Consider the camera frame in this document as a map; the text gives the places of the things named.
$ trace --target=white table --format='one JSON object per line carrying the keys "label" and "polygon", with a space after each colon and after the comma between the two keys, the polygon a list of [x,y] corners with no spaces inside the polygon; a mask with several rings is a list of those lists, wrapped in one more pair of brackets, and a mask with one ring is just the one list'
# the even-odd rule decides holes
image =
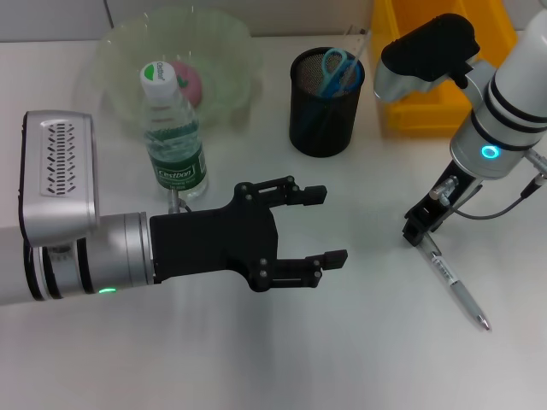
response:
{"label": "white table", "polygon": [[[289,66],[339,38],[256,41],[262,86],[248,115],[204,133],[210,187],[192,207],[226,204],[245,180],[290,174],[326,185],[322,206],[273,211],[279,257],[348,249],[344,269],[326,272],[316,290],[255,294],[236,273],[212,272],[2,307],[2,408],[545,409],[547,190],[500,220],[453,216],[435,234],[492,323],[481,331],[401,234],[403,214],[448,164],[448,141],[382,138],[367,78],[350,147],[328,159],[300,154],[287,135]],[[94,46],[0,44],[0,226],[16,224],[23,114],[80,108],[74,84]],[[96,126],[101,213],[165,213],[138,136],[107,115]],[[547,152],[545,141],[538,150]],[[534,174],[521,163],[465,210],[504,208]]]}

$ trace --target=water bottle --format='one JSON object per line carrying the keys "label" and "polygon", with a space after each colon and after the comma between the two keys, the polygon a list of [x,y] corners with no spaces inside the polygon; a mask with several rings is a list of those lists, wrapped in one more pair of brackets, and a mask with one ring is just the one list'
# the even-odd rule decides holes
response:
{"label": "water bottle", "polygon": [[142,107],[144,141],[158,183],[177,190],[183,199],[207,188],[207,168],[199,137],[199,121],[179,91],[175,71],[163,61],[146,64],[140,72],[146,95]]}

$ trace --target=yellow container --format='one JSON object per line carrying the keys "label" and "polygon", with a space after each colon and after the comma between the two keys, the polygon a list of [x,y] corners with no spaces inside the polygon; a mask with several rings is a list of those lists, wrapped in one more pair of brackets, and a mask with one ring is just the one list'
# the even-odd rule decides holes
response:
{"label": "yellow container", "polygon": [[[443,13],[468,19],[480,45],[479,59],[499,67],[517,36],[502,0],[376,0],[372,24],[373,61],[393,40]],[[427,94],[415,92],[386,105],[387,125],[408,135],[451,136],[465,119],[471,104],[452,81]]]}

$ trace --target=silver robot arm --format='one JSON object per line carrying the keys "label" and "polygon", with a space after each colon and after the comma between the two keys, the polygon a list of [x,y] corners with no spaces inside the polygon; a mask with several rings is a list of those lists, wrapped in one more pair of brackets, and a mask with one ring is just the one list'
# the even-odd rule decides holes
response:
{"label": "silver robot arm", "polygon": [[498,70],[486,61],[470,63],[479,45],[473,27],[459,15],[441,15],[385,47],[374,79],[380,99],[392,102],[413,91],[427,92],[451,78],[472,103],[450,141],[453,162],[405,215],[403,234],[414,246],[459,213],[483,180],[507,176],[522,158],[540,174],[521,198],[544,183],[547,160],[532,147],[547,131],[546,38],[547,10],[542,10]]}
{"label": "silver robot arm", "polygon": [[225,207],[169,214],[100,216],[89,115],[33,111],[21,140],[19,224],[0,228],[0,305],[116,292],[190,274],[232,270],[257,292],[316,287],[341,268],[345,250],[277,259],[270,208],[324,202],[324,186],[300,189],[293,177],[241,183]]}

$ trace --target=pen holder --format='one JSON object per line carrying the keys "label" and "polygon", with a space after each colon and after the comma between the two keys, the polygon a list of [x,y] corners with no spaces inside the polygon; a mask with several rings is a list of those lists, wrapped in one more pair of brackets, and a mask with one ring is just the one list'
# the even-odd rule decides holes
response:
{"label": "pen holder", "polygon": [[[354,84],[356,71],[360,78],[354,87],[342,91],[338,97],[317,94],[323,81],[321,63],[330,47],[320,47],[302,53],[291,66],[291,119],[289,136],[300,152],[314,157],[328,157],[342,152],[350,143],[356,117],[359,94],[365,80],[360,61],[355,65],[347,84]],[[348,59],[355,57],[347,53]],[[331,72],[341,57],[332,55],[326,61]]]}

